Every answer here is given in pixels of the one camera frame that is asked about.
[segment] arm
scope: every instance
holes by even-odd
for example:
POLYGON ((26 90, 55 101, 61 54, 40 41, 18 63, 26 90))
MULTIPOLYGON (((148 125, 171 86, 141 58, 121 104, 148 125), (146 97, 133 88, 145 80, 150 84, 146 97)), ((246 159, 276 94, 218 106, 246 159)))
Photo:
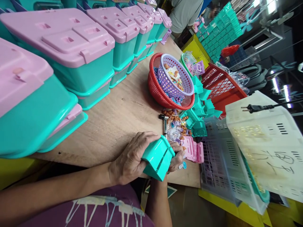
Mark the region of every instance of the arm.
POLYGON ((155 227, 173 226, 167 198, 167 175, 163 182, 155 179, 151 180, 145 213, 154 222, 155 227))
POLYGON ((0 223, 16 226, 60 203, 115 185, 110 163, 0 192, 0 223))

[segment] wooden table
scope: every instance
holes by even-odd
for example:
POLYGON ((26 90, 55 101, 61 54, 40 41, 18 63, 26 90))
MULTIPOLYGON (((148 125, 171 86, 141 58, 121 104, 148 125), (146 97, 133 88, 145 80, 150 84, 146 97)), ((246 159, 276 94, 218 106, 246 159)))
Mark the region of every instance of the wooden table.
MULTIPOLYGON (((182 51, 168 38, 155 50, 179 59, 182 51)), ((88 121, 54 150, 33 158, 92 167, 115 160, 127 143, 139 131, 163 134, 163 122, 158 119, 162 107, 148 90, 147 76, 152 56, 141 61, 110 94, 89 111, 88 121)), ((187 161, 187 169, 168 175, 168 182, 200 188, 199 165, 187 161)))

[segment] purple plastic basket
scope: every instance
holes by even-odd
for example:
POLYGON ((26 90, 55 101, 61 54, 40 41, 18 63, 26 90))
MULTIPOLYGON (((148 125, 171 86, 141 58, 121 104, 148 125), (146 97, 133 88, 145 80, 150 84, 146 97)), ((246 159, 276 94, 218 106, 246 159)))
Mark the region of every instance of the purple plastic basket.
POLYGON ((193 81, 183 65, 172 55, 163 54, 161 56, 160 66, 158 70, 158 80, 163 91, 169 93, 172 97, 191 96, 194 93, 193 81), (164 64, 168 64, 171 68, 176 66, 180 74, 184 91, 180 90, 171 80, 170 76, 164 68, 164 64))

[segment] gray shirt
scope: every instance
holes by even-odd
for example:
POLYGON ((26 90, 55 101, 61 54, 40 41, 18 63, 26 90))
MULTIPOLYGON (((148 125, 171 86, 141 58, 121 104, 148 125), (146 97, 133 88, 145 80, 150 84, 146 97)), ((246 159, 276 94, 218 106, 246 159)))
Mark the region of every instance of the gray shirt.
POLYGON ((174 33, 182 33, 186 26, 192 26, 199 16, 203 0, 172 0, 173 11, 170 14, 174 33))

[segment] green basket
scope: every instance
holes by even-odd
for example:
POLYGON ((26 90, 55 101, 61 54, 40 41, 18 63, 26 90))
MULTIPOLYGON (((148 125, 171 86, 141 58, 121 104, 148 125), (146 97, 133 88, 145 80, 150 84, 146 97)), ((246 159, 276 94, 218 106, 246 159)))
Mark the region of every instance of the green basket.
POLYGON ((242 154, 241 152, 241 156, 242 156, 242 159, 244 161, 244 164, 245 164, 245 167, 246 167, 246 170, 247 170, 247 173, 248 173, 248 177, 250 179, 250 182, 252 184, 252 188, 255 192, 255 194, 259 195, 260 199, 265 202, 265 203, 268 203, 269 202, 269 199, 270 199, 270 194, 269 194, 269 191, 265 190, 265 192, 261 192, 259 190, 259 187, 257 185, 257 182, 255 181, 254 177, 253 177, 253 173, 252 171, 250 170, 250 167, 246 161, 246 158, 244 157, 244 155, 242 154))

